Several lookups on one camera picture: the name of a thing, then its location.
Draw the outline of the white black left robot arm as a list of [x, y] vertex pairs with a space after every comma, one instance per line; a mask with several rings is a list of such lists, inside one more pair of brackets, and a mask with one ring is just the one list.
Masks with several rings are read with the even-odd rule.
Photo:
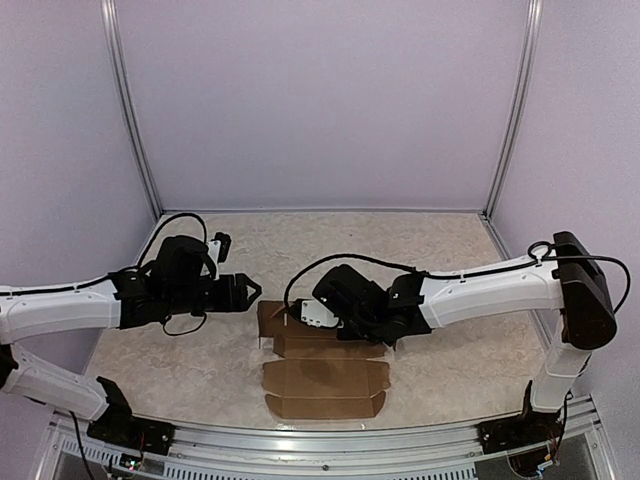
[[127, 330], [166, 324], [176, 315], [205, 320], [210, 313], [244, 313], [262, 293], [244, 273], [222, 274], [226, 235], [209, 242], [178, 235], [156, 257], [100, 278], [1, 293], [1, 390], [73, 412], [95, 422], [121, 445], [140, 434], [137, 418], [111, 380], [92, 379], [20, 347], [22, 340], [86, 329]]

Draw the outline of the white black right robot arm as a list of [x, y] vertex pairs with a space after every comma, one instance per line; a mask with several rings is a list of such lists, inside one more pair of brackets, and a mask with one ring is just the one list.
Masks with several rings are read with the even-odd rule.
[[485, 267], [431, 273], [400, 266], [400, 276], [388, 288], [343, 263], [321, 278], [311, 299], [302, 301], [300, 320], [391, 346], [406, 336], [476, 318], [558, 313], [555, 337], [526, 396], [528, 408], [511, 423], [512, 436], [531, 444], [549, 429], [550, 414], [563, 406], [592, 352], [617, 333], [600, 261], [563, 231], [550, 242], [534, 243], [523, 257]]

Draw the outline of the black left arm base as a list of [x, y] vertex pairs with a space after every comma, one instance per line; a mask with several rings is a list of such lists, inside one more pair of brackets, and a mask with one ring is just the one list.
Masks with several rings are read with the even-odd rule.
[[106, 394], [107, 408], [97, 420], [89, 422], [87, 435], [112, 445], [139, 452], [167, 456], [175, 426], [171, 423], [138, 417], [114, 381], [98, 377]]

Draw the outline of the brown cardboard box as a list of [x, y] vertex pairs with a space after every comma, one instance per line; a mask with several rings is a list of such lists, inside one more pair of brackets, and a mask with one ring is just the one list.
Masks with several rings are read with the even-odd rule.
[[284, 304], [262, 300], [258, 336], [277, 356], [263, 364], [269, 411], [286, 420], [357, 420], [376, 417], [391, 386], [384, 344], [341, 341], [334, 330], [288, 317]]

